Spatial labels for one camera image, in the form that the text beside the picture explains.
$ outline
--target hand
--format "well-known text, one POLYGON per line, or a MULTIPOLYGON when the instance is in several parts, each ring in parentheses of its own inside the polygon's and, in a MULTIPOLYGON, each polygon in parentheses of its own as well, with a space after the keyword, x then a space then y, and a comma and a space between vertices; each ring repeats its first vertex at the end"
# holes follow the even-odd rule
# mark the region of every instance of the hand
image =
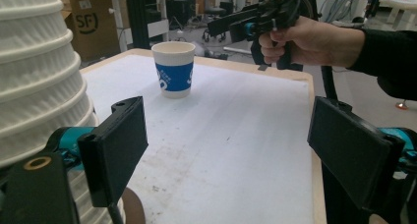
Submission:
POLYGON ((358 58, 365 35, 361 30, 338 28, 300 17, 294 27, 264 33, 261 51, 266 63, 279 60, 290 44, 291 62, 303 65, 350 67, 358 58))

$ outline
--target blue and white paper cup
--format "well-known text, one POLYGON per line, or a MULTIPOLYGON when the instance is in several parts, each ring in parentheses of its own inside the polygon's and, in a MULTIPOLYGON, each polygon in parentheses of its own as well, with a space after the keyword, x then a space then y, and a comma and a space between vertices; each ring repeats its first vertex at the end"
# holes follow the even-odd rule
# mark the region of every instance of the blue and white paper cup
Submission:
POLYGON ((195 49, 194 44, 179 41, 162 42, 152 47, 163 96, 182 98, 190 93, 195 49))

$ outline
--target cardboard box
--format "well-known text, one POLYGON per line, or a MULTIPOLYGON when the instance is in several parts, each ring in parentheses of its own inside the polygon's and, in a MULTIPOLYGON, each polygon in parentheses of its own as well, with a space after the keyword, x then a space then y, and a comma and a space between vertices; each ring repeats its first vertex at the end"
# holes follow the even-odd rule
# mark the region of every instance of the cardboard box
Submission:
POLYGON ((111 0, 70 0, 71 12, 62 11, 71 42, 83 61, 97 60, 120 53, 111 0))
MULTIPOLYGON (((208 3, 211 6, 215 6, 215 0, 208 0, 208 3)), ((198 13, 204 14, 205 13, 205 0, 196 0, 196 8, 199 7, 198 13)))

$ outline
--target stacked paper cups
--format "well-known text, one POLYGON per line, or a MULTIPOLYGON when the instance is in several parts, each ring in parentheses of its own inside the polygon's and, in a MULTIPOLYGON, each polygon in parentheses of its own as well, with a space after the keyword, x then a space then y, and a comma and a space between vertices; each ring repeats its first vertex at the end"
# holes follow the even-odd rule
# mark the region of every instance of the stacked paper cups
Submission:
MULTIPOLYGON (((0 169, 41 151, 58 128, 98 125, 62 7, 0 0, 0 169)), ((82 223, 110 223, 92 207, 84 172, 69 181, 82 223)))

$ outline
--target black sleeve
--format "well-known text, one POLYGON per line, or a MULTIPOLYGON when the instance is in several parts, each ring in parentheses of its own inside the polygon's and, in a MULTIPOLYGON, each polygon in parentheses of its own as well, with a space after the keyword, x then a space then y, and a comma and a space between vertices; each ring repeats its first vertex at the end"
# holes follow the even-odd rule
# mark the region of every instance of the black sleeve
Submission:
POLYGON ((417 98, 417 32, 362 31, 365 43, 349 70, 378 77, 380 86, 393 97, 417 98))

